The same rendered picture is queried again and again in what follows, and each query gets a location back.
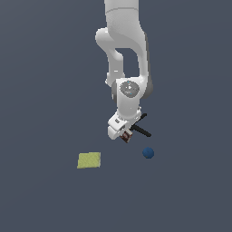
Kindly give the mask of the blue ball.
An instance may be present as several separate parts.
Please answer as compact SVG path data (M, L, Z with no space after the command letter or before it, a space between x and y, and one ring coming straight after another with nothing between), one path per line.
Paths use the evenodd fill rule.
M151 159L154 156L154 150L150 147L147 147L143 150L142 155L146 158L146 159Z

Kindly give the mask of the yellow-green flat sponge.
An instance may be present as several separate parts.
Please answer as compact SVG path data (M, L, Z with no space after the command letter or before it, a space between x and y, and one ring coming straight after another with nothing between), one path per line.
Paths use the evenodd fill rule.
M80 153L77 161L78 169L99 168L101 166L101 153Z

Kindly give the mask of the brown box object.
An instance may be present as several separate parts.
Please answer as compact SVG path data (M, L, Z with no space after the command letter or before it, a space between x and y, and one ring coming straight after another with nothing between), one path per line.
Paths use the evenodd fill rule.
M123 134L121 135L121 138L128 143L131 139L132 136L132 132L130 130L126 130L123 132Z

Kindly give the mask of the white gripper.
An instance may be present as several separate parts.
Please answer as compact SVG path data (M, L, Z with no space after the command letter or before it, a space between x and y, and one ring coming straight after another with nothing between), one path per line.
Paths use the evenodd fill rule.
M117 112L108 120L108 136L115 140L120 137L124 131L129 129L131 125L134 123L133 120L127 121L121 119Z

